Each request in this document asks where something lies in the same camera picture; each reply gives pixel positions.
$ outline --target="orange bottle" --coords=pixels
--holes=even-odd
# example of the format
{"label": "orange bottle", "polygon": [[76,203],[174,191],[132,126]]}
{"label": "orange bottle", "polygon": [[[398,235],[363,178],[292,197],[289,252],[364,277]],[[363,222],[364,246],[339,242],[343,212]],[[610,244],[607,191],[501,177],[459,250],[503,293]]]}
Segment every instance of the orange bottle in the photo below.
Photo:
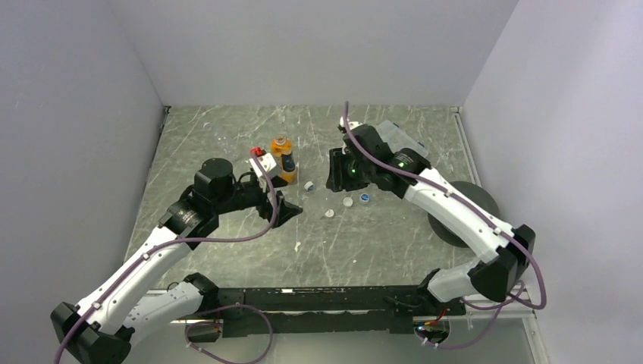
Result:
{"label": "orange bottle", "polygon": [[279,177],[287,184],[296,183],[297,166],[293,158],[293,144],[285,135],[277,136],[270,144],[270,152],[281,167]]}

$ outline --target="plastic bottle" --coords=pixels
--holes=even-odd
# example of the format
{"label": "plastic bottle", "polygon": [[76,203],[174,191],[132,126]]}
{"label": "plastic bottle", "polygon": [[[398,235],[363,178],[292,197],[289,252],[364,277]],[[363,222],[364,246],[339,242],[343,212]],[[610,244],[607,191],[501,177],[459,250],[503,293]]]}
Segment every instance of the plastic bottle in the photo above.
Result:
{"label": "plastic bottle", "polygon": [[293,144],[285,135],[277,136],[270,144],[270,151],[281,167],[279,177],[287,184],[296,183],[297,166],[293,157]]}

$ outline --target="black round disc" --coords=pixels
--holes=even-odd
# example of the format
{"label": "black round disc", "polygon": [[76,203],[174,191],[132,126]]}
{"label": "black round disc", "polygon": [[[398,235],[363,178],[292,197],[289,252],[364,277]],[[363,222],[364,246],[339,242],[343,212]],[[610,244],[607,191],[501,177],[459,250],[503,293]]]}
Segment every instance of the black round disc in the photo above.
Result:
{"label": "black round disc", "polygon": [[[466,182],[464,180],[457,180],[452,182],[451,185],[458,189],[464,196],[467,196],[470,200],[475,202],[478,206],[482,207],[485,211],[489,212],[493,216],[500,218],[500,210],[498,204],[489,192],[482,189],[482,187],[472,184],[471,182]],[[459,248],[467,248],[466,243],[460,239],[457,235],[449,231],[439,220],[434,218],[431,214],[428,214],[428,223],[431,225],[431,228],[435,234],[442,239],[445,243],[457,246]]]}

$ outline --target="orange liquid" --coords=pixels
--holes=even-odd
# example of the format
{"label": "orange liquid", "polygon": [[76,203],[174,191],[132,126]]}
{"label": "orange liquid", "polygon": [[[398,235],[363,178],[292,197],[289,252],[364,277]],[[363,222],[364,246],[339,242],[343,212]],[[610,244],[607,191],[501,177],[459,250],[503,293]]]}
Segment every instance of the orange liquid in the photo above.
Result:
{"label": "orange liquid", "polygon": [[293,157],[293,144],[290,139],[284,135],[274,138],[270,143],[270,152],[281,167],[279,177],[288,182],[288,184],[296,183],[297,166]]}

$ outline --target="green marble tabletop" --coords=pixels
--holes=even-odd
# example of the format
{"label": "green marble tabletop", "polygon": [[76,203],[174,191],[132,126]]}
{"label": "green marble tabletop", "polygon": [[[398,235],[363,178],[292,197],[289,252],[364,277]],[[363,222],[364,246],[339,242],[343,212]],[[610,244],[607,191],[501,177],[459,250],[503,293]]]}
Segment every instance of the green marble tabletop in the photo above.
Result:
{"label": "green marble tabletop", "polygon": [[[304,287],[418,284],[432,269],[449,268],[474,257],[433,234],[426,214],[392,193],[325,189],[328,150],[342,145],[337,130],[342,105],[197,106],[170,109],[149,172],[128,258],[144,242],[167,207],[193,182],[208,158],[228,159],[236,175],[249,170],[249,149],[269,149],[286,133],[293,141],[299,183],[286,199],[304,213],[264,237],[246,243],[202,243],[170,269],[156,287],[198,271],[220,287]],[[428,159],[449,181],[471,181],[465,148],[448,107],[356,105],[350,118],[373,125],[391,120],[427,146]],[[312,181],[316,189],[306,192]],[[371,195],[360,204],[361,192]],[[351,196],[353,207],[342,199]],[[324,213],[333,209],[335,216]],[[242,237],[263,229],[255,209],[221,216],[212,237]]]}

